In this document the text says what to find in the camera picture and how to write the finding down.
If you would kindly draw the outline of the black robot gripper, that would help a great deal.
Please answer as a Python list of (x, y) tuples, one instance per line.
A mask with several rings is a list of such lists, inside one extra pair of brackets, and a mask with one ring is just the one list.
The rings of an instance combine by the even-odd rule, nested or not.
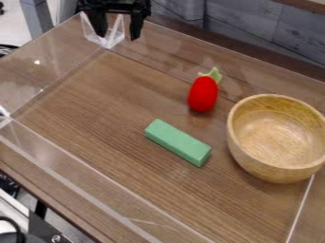
[(106, 13), (131, 13), (130, 35), (135, 41), (140, 36), (143, 21), (151, 14), (151, 0), (78, 0), (78, 10), (87, 13), (94, 31), (102, 38), (108, 29)]

